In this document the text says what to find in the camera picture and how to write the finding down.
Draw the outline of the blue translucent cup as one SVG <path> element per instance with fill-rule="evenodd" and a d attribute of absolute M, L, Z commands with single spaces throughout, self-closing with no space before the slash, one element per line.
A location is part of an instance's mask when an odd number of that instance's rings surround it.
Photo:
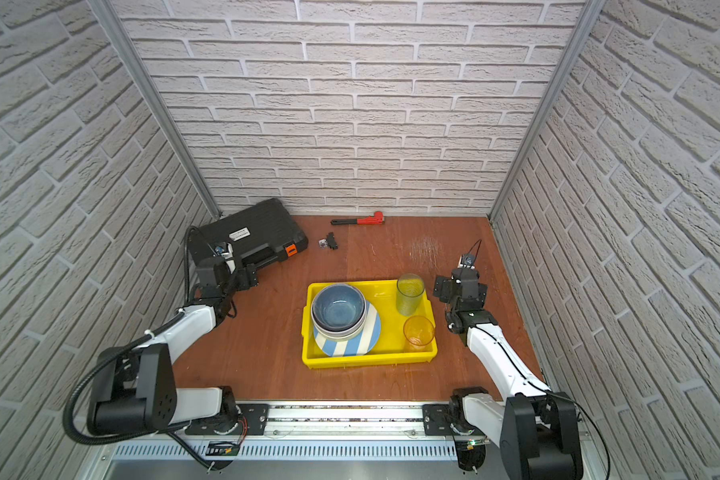
<path fill-rule="evenodd" d="M 424 280 L 416 274 L 406 273 L 398 278 L 396 288 L 397 312 L 405 317 L 412 316 L 422 300 Z"/>

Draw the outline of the pink translucent cup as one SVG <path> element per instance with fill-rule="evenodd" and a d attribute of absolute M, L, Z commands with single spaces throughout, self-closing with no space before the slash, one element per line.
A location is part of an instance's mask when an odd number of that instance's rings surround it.
<path fill-rule="evenodd" d="M 432 321 L 424 316 L 409 317 L 403 325 L 405 352 L 426 351 L 435 338 Z"/>

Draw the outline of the yellow plastic bin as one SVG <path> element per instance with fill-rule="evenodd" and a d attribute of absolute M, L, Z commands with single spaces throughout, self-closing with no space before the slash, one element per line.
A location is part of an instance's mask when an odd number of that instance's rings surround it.
<path fill-rule="evenodd" d="M 400 365 L 429 362 L 438 354 L 437 341 L 433 340 L 426 351 L 405 352 L 403 325 L 407 318 L 396 309 L 396 282 L 394 280 L 358 281 L 352 286 L 359 289 L 381 317 L 381 337 L 375 348 L 366 355 L 329 357 L 317 345 L 313 333 L 310 307 L 315 296 L 326 283 L 313 283 L 307 289 L 307 304 L 303 309 L 301 335 L 302 361 L 310 369 L 354 368 L 363 366 Z"/>

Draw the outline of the dark blue ceramic bowl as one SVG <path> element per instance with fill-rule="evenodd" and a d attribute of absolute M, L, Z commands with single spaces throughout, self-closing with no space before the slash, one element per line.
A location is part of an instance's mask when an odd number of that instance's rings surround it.
<path fill-rule="evenodd" d="M 345 283 L 323 288 L 310 307 L 312 320 L 332 331 L 347 328 L 361 319 L 366 299 L 354 286 Z"/>

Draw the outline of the translucent purple bowl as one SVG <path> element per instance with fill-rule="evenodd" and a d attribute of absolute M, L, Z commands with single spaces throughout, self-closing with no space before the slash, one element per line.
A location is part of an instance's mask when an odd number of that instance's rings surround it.
<path fill-rule="evenodd" d="M 347 328 L 340 329 L 337 331 L 332 331 L 332 330 L 329 330 L 327 328 L 320 326 L 315 321 L 312 322 L 317 335 L 321 335 L 322 337 L 325 337 L 328 340 L 336 341 L 336 342 L 348 341 L 348 340 L 354 338 L 355 336 L 357 336 L 358 334 L 360 334 L 363 331 L 363 329 L 365 328 L 365 323 L 366 323 L 365 320 L 358 320 L 353 325 L 351 325 Z"/>

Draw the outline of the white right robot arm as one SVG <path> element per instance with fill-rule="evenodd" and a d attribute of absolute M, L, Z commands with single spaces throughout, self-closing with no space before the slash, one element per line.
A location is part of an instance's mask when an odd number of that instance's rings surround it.
<path fill-rule="evenodd" d="M 454 393 L 457 430 L 481 431 L 500 451 L 511 479 L 581 479 L 584 465 L 575 402 L 553 393 L 520 359 L 498 321 L 484 308 L 487 286 L 465 253 L 448 277 L 435 279 L 433 294 L 446 305 L 448 330 L 480 360 L 500 393 L 480 388 Z"/>

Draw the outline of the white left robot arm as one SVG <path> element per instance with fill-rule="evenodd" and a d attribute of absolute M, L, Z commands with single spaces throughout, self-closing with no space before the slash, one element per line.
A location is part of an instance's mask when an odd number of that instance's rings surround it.
<path fill-rule="evenodd" d="M 229 242 L 197 260 L 199 285 L 173 319 L 134 347 L 113 347 L 99 356 L 92 378 L 86 426 L 95 436 L 143 435 L 197 420 L 205 431 L 227 434 L 240 423 L 229 387 L 179 388 L 173 363 L 230 316 L 238 286 Z"/>

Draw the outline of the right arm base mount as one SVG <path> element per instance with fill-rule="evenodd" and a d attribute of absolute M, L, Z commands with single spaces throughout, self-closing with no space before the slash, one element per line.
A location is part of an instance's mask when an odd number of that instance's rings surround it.
<path fill-rule="evenodd" d="M 459 401 L 424 404 L 422 416 L 426 436 L 470 436 L 474 433 L 474 427 L 466 421 Z"/>

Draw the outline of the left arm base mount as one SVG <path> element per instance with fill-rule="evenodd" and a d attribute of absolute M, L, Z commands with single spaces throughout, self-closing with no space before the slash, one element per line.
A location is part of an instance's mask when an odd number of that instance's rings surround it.
<path fill-rule="evenodd" d="M 235 422 L 225 418 L 207 418 L 193 420 L 184 430 L 190 436 L 262 436 L 268 421 L 270 405 L 267 403 L 238 403 Z"/>

